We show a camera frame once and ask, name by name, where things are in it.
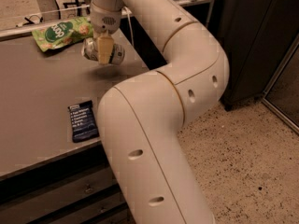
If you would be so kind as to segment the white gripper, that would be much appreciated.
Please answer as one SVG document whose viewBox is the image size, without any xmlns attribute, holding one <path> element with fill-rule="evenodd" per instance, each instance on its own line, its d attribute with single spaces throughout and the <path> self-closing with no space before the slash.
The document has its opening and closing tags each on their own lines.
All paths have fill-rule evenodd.
<svg viewBox="0 0 299 224">
<path fill-rule="evenodd" d="M 110 36 L 114 34 L 121 24 L 121 11 L 108 11 L 91 5 L 91 25 L 93 36 L 97 38 L 98 62 L 108 64 L 114 46 L 114 39 Z"/>
</svg>

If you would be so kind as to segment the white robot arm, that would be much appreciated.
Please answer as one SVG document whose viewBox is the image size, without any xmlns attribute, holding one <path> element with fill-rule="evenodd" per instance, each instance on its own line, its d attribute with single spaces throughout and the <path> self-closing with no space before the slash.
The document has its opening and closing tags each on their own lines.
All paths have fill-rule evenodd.
<svg viewBox="0 0 299 224">
<path fill-rule="evenodd" d="M 173 0 L 92 0 L 103 55 L 128 7 L 166 60 L 108 90 L 97 111 L 101 142 L 136 224 L 216 224 L 178 142 L 178 131 L 215 105 L 229 79 L 220 43 Z"/>
</svg>

